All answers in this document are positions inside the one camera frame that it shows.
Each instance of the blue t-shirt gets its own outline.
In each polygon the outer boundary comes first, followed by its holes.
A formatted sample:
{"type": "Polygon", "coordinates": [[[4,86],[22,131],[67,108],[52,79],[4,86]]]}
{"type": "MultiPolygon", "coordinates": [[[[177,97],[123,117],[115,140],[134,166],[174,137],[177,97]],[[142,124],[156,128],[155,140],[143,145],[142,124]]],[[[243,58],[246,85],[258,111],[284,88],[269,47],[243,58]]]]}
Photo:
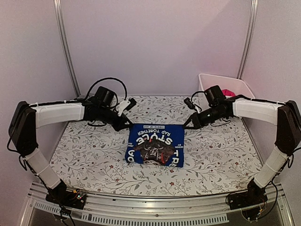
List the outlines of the blue t-shirt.
{"type": "Polygon", "coordinates": [[[183,167],[182,125],[134,124],[130,129],[126,161],[183,167]]]}

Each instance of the white plastic bin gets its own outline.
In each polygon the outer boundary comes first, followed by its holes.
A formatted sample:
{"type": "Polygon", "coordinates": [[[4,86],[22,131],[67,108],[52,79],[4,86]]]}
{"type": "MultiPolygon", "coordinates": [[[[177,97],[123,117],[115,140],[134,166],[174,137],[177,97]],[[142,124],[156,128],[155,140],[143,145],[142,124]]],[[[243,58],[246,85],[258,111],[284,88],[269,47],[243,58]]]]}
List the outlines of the white plastic bin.
{"type": "Polygon", "coordinates": [[[221,90],[228,89],[235,93],[235,95],[245,95],[249,98],[255,98],[254,94],[251,92],[247,84],[240,80],[234,78],[228,78],[219,75],[212,74],[199,74],[199,90],[206,90],[212,86],[219,85],[221,90]]]}

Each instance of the table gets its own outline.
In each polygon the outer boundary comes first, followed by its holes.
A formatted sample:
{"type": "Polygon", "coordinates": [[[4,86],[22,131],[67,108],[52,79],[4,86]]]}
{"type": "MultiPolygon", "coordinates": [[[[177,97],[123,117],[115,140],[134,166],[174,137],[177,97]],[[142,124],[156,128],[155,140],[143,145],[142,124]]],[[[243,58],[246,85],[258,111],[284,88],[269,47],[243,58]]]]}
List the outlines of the table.
{"type": "MultiPolygon", "coordinates": [[[[126,115],[133,123],[183,124],[194,113],[186,97],[135,96],[126,115]]],[[[199,99],[203,107],[206,102],[199,99]]],[[[190,196],[246,189],[261,169],[251,139],[239,118],[227,125],[186,130],[184,167],[127,164],[129,130],[70,122],[50,165],[67,186],[91,192],[138,196],[190,196]]]]}

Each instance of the pink item in bin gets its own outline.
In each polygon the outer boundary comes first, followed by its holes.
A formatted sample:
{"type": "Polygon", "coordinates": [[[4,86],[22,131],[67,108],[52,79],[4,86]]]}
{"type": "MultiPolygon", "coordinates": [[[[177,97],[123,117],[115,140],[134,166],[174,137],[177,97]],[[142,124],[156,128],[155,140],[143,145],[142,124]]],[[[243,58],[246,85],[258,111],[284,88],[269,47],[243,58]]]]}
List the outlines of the pink item in bin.
{"type": "Polygon", "coordinates": [[[233,93],[232,91],[228,90],[228,89],[223,89],[222,90],[222,93],[225,95],[225,96],[229,96],[229,97],[234,97],[235,96],[235,93],[233,93]]]}

